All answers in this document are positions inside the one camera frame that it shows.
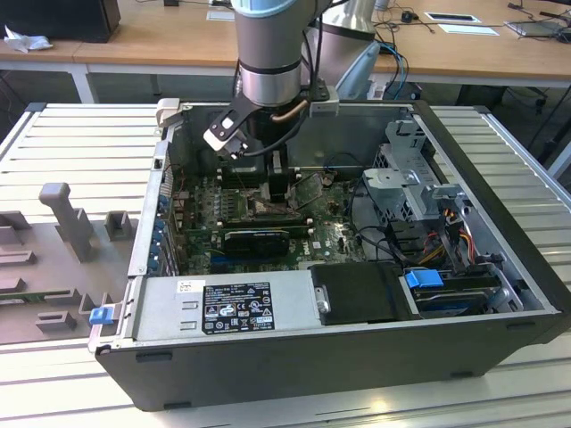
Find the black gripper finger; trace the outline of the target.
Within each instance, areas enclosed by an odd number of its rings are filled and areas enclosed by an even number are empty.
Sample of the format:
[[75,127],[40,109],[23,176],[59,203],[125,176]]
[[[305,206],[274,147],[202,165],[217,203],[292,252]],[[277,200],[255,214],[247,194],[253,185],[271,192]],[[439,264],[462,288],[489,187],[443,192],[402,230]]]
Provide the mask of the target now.
[[272,202],[284,202],[289,186],[289,162],[286,149],[277,149],[266,157],[269,196]]

